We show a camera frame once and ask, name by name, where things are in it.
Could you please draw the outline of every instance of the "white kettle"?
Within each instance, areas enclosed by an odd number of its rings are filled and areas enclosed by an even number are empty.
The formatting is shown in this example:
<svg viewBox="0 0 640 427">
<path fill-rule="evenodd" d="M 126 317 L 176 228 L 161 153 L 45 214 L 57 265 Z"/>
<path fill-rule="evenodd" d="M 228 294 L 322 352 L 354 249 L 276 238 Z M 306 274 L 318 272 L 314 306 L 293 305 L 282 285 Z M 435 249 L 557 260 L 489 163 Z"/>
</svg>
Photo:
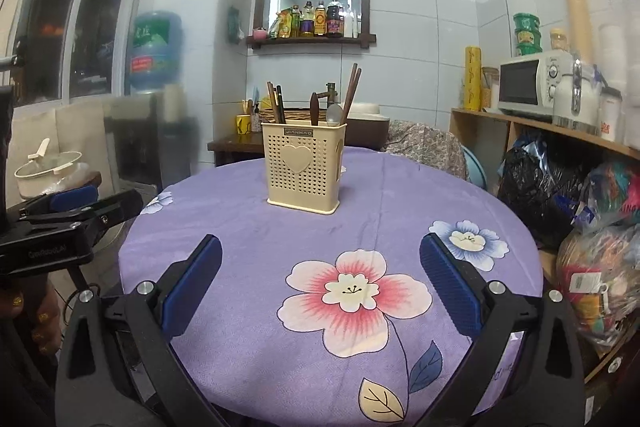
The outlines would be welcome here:
<svg viewBox="0 0 640 427">
<path fill-rule="evenodd" d="M 564 74 L 553 91 L 554 124 L 598 135 L 600 93 L 593 67 L 574 58 L 573 71 Z"/>
</svg>

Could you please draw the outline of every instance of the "microwave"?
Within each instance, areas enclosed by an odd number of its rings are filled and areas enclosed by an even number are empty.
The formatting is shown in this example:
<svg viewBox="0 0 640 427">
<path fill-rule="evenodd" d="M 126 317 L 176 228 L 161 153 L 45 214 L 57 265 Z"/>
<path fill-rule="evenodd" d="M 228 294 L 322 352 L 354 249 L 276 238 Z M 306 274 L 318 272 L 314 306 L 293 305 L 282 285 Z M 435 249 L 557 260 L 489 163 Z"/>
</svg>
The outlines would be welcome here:
<svg viewBox="0 0 640 427">
<path fill-rule="evenodd" d="M 566 51 L 524 55 L 500 64 L 498 109 L 553 117 L 553 93 L 563 74 L 571 74 L 574 59 Z"/>
</svg>

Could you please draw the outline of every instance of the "round table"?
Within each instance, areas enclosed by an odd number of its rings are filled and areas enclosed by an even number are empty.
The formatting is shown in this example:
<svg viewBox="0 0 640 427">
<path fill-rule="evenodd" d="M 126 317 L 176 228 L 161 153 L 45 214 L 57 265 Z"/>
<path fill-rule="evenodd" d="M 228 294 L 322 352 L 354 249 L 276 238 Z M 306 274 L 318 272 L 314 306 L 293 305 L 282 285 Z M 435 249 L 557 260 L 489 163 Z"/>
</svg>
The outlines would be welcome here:
<svg viewBox="0 0 640 427">
<path fill-rule="evenodd" d="M 412 425 L 453 374 L 460 335 L 420 265 L 436 232 L 485 280 L 542 295 L 538 250 L 500 201 L 412 160 L 347 148 L 331 216 L 266 202 L 264 160 L 167 188 L 120 250 L 126 292 L 186 259 L 207 233 L 222 267 L 174 349 L 213 403 L 283 427 Z M 478 406 L 490 407 L 512 335 Z"/>
</svg>

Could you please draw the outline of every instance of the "beige plastic basket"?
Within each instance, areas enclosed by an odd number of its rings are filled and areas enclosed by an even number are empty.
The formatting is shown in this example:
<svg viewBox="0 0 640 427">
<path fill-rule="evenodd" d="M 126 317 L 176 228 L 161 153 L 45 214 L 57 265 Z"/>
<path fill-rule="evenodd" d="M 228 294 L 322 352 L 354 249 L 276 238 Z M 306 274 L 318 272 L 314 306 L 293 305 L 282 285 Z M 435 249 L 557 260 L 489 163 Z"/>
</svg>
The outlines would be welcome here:
<svg viewBox="0 0 640 427">
<path fill-rule="evenodd" d="M 346 125 L 311 126 L 263 123 L 264 156 L 267 164 L 267 202 L 333 214 L 338 208 L 338 184 L 342 167 Z"/>
</svg>

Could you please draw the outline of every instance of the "pink flower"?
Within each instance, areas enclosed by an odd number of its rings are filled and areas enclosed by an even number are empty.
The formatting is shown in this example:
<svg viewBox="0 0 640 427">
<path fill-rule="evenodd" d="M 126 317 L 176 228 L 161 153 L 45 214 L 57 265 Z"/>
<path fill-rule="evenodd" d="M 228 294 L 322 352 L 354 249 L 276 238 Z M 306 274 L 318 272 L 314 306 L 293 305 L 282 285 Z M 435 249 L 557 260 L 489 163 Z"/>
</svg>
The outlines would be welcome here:
<svg viewBox="0 0 640 427">
<path fill-rule="evenodd" d="M 412 319 L 431 306 L 424 283 L 385 271 L 385 258 L 377 251 L 341 253 L 335 266 L 298 263 L 287 284 L 305 293 L 287 298 L 278 318 L 287 330 L 324 330 L 324 347 L 337 357 L 379 351 L 389 338 L 385 315 Z"/>
</svg>

